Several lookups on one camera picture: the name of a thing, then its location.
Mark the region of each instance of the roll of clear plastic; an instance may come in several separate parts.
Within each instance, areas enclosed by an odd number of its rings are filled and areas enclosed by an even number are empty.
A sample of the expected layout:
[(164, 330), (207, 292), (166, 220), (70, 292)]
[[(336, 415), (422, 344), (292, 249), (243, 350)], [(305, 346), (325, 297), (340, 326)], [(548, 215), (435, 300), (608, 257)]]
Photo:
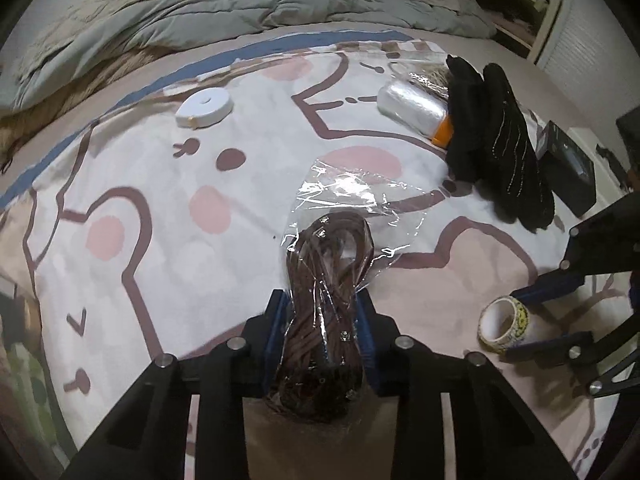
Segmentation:
[(378, 92), (378, 110), (428, 139), (436, 134), (447, 116), (446, 102), (398, 78)]

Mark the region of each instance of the silver bolt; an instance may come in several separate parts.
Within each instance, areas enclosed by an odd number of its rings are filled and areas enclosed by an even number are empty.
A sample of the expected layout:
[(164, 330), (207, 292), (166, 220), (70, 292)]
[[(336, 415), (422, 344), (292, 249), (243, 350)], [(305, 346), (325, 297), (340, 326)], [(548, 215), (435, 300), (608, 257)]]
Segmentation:
[(469, 361), (473, 366), (482, 366), (486, 364), (486, 355), (480, 352), (469, 352), (465, 359)]
[(241, 350), (246, 345), (246, 339), (244, 337), (232, 337), (226, 342), (226, 345), (231, 350)]
[(589, 385), (589, 393), (591, 395), (597, 395), (602, 391), (602, 383), (600, 381), (593, 381)]
[(160, 354), (154, 359), (154, 363), (156, 364), (156, 366), (159, 366), (161, 368), (167, 368), (173, 362), (174, 356), (172, 356), (171, 354)]
[(577, 359), (578, 357), (580, 357), (581, 353), (582, 348), (580, 348), (579, 346), (572, 346), (571, 348), (569, 348), (569, 359)]
[(414, 340), (407, 335), (396, 337), (396, 346), (402, 350), (408, 350), (414, 346)]

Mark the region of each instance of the pink circle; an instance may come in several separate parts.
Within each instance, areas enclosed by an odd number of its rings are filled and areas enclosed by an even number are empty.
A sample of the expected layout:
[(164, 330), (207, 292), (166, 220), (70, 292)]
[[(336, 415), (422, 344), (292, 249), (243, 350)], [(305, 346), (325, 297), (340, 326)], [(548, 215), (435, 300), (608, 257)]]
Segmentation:
[(108, 262), (122, 250), (124, 225), (115, 216), (103, 216), (96, 220), (86, 237), (85, 246), (89, 252), (104, 262)]
[(276, 81), (293, 81), (311, 72), (312, 63), (306, 57), (288, 57), (278, 64), (262, 69), (262, 74)]
[(231, 224), (228, 200), (213, 186), (202, 186), (189, 200), (189, 213), (206, 233), (222, 234)]
[(398, 158), (387, 150), (373, 146), (341, 148), (323, 155), (320, 160), (336, 168), (350, 171), (369, 171), (387, 178), (398, 178), (402, 175), (402, 164)]

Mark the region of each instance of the blue stripe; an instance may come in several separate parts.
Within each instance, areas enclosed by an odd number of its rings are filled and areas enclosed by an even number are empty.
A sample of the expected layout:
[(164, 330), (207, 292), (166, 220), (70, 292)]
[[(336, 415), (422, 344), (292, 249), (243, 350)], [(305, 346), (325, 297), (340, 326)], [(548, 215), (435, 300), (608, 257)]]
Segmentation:
[[(215, 56), (207, 57), (196, 63), (182, 67), (180, 70), (173, 72), (167, 76), (161, 77), (149, 86), (145, 86), (142, 90), (132, 92), (125, 98), (121, 99), (109, 111), (132, 104), (139, 101), (146, 95), (164, 88), (167, 85), (196, 77), (200, 74), (212, 72), (219, 68), (231, 65), (236, 59), (253, 59), (255, 57), (268, 56), (269, 54), (277, 54), (279, 52), (288, 52), (298, 48), (310, 48), (313, 46), (327, 46), (341, 41), (409, 41), (413, 40), (411, 36), (402, 34), (395, 30), (385, 32), (359, 32), (356, 30), (343, 30), (338, 32), (312, 32), (305, 34), (296, 34), (294, 36), (284, 36), (274, 40), (260, 41), (258, 43), (249, 44), (242, 48), (221, 52)], [(65, 148), (82, 132), (86, 126), (82, 127), (76, 133), (69, 135), (66, 139), (57, 143), (52, 150), (35, 166), (24, 171), (18, 179), (9, 186), (5, 194), (0, 198), (0, 208), (5, 208), (8, 203), (16, 196), (24, 193), (33, 184), (39, 174), (51, 164), (55, 158), (62, 153)]]

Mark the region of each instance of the brown cord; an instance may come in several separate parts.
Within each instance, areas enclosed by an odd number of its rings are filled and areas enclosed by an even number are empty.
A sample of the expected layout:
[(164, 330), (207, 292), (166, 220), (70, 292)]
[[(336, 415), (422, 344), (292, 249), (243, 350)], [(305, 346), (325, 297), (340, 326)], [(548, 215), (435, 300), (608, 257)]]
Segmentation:
[[(343, 251), (350, 241), (355, 256), (344, 265)], [(352, 304), (373, 255), (369, 225), (353, 211), (322, 216), (289, 248), (294, 318), (277, 387), (280, 402), (303, 418), (329, 422), (344, 415), (362, 383)]]

